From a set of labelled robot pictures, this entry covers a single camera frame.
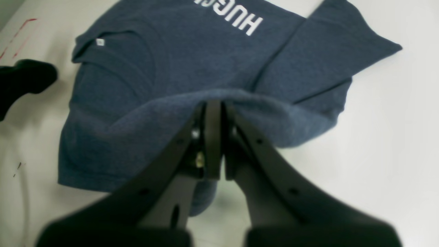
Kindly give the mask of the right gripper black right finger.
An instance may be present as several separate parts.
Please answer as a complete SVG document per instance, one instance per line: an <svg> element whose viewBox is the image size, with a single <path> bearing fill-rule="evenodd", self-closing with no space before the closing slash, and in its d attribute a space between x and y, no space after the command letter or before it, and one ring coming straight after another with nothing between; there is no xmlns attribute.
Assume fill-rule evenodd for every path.
<svg viewBox="0 0 439 247"><path fill-rule="evenodd" d="M246 196L245 247L401 247L388 223L327 194L295 170L270 141L224 104L226 179Z"/></svg>

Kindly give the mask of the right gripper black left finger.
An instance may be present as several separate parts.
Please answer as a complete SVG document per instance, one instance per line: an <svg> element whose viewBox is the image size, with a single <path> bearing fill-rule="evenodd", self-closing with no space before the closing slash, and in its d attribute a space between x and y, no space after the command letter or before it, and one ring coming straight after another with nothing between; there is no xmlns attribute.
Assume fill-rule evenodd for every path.
<svg viewBox="0 0 439 247"><path fill-rule="evenodd" d="M218 181L222 103L201 103L140 174L93 205L51 223L38 247L192 247L196 184Z"/></svg>

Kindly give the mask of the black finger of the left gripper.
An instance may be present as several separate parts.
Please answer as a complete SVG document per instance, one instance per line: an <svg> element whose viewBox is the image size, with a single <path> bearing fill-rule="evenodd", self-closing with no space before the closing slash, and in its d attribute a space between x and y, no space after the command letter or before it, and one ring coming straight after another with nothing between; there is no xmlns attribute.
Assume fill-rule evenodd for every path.
<svg viewBox="0 0 439 247"><path fill-rule="evenodd" d="M58 79L53 64L22 59L13 66L0 69L0 120L6 117L9 108L25 94L39 94Z"/></svg>

